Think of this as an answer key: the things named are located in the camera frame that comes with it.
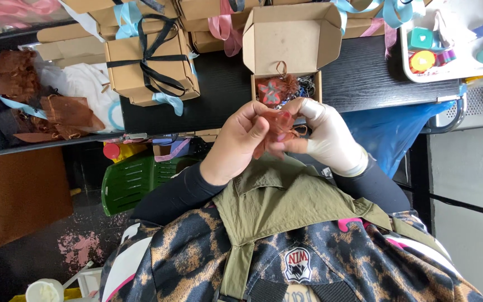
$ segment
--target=person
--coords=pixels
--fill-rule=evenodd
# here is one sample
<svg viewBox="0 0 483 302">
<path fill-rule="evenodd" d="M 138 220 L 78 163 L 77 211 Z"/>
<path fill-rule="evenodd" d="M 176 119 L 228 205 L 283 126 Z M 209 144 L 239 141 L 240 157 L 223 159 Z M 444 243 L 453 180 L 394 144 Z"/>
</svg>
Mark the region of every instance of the person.
<svg viewBox="0 0 483 302">
<path fill-rule="evenodd" d="M 200 164 L 137 205 L 101 302 L 483 301 L 334 108 L 298 98 L 281 110 L 312 135 L 269 148 L 311 155 L 336 186 L 288 156 L 252 160 L 274 110 L 250 102 Z"/>
</svg>

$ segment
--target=right hand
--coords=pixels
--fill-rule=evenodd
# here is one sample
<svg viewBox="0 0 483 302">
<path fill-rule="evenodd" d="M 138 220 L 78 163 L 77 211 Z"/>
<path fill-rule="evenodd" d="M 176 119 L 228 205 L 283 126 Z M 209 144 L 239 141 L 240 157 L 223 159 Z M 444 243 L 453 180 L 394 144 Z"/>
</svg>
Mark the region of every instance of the right hand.
<svg viewBox="0 0 483 302">
<path fill-rule="evenodd" d="M 290 112 L 294 118 L 304 115 L 312 135 L 309 139 L 273 143 L 270 146 L 272 149 L 309 154 L 342 176 L 353 177 L 364 172 L 368 165 L 368 155 L 355 142 L 335 108 L 300 97 L 286 103 L 281 110 Z"/>
</svg>

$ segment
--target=latex glove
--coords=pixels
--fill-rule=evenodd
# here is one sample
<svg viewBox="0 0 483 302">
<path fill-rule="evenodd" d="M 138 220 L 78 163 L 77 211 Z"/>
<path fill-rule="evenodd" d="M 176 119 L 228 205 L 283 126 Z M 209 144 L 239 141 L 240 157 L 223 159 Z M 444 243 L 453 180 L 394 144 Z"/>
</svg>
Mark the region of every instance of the latex glove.
<svg viewBox="0 0 483 302">
<path fill-rule="evenodd" d="M 353 177 L 363 173 L 368 165 L 368 155 L 355 142 L 344 120 L 335 108 L 309 98 L 297 98 L 286 103 L 294 117 L 304 115 L 312 135 L 307 139 L 294 139 L 274 143 L 272 148 L 285 152 L 309 154 L 318 162 L 329 166 L 338 175 Z"/>
<path fill-rule="evenodd" d="M 258 115 L 277 112 L 259 102 L 249 102 L 226 120 L 214 146 L 201 163 L 201 175 L 211 185 L 225 185 L 249 165 L 253 152 L 269 131 Z"/>
</svg>

